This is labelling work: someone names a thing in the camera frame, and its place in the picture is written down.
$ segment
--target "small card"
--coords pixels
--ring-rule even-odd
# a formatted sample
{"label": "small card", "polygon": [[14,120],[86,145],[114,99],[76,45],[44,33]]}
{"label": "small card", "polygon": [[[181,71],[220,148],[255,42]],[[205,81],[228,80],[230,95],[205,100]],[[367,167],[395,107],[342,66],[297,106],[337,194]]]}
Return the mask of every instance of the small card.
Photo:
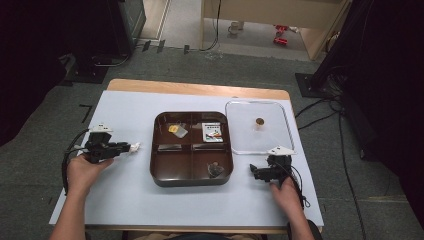
{"label": "small card", "polygon": [[203,141],[204,142],[223,142],[221,123],[202,123]]}

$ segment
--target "red object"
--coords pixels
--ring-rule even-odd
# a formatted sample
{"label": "red object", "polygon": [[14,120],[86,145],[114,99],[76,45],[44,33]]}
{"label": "red object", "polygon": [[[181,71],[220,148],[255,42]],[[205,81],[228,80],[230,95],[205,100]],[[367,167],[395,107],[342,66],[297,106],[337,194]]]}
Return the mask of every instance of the red object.
{"label": "red object", "polygon": [[280,45],[286,45],[287,39],[276,37],[274,38],[274,43],[280,44]]}
{"label": "red object", "polygon": [[287,30],[287,26],[275,25],[275,29],[277,29],[277,34],[283,34],[284,31]]}
{"label": "red object", "polygon": [[280,38],[283,35],[284,31],[286,31],[289,27],[283,25],[275,25],[275,29],[277,29],[276,38],[274,38],[274,43],[280,45],[287,45],[287,39]]}

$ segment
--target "divided tray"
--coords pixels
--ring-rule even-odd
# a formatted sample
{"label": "divided tray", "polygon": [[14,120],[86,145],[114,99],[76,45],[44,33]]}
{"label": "divided tray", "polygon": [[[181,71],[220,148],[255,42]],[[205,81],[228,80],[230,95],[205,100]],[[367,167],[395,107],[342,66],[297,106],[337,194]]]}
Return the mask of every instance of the divided tray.
{"label": "divided tray", "polygon": [[[216,137],[210,128],[217,130]],[[229,180],[233,168],[228,121],[224,114],[164,112],[156,117],[150,173],[157,185],[221,185]]]}

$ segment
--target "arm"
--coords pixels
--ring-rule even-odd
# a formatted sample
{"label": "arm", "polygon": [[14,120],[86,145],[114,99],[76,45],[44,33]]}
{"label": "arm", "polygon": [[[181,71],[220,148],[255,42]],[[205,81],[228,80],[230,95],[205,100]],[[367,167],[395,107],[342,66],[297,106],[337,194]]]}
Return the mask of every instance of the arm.
{"label": "arm", "polygon": [[270,187],[275,202],[286,213],[289,219],[292,239],[313,240],[314,237],[300,205],[293,180],[288,177],[284,180],[281,188],[278,188],[273,183],[271,183]]}
{"label": "arm", "polygon": [[85,199],[100,172],[113,163],[113,159],[108,159],[92,164],[86,158],[86,155],[81,154],[73,158],[68,165],[68,195],[50,240],[85,240]]}

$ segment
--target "person's left hand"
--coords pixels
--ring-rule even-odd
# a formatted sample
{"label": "person's left hand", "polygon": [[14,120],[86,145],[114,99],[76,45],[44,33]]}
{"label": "person's left hand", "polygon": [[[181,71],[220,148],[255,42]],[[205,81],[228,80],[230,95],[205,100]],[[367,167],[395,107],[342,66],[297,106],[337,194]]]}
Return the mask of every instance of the person's left hand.
{"label": "person's left hand", "polygon": [[113,159],[107,159],[101,163],[92,164],[87,161],[86,154],[78,155],[71,159],[68,165],[68,196],[77,195],[86,197],[90,187],[96,182],[100,172],[113,163]]}

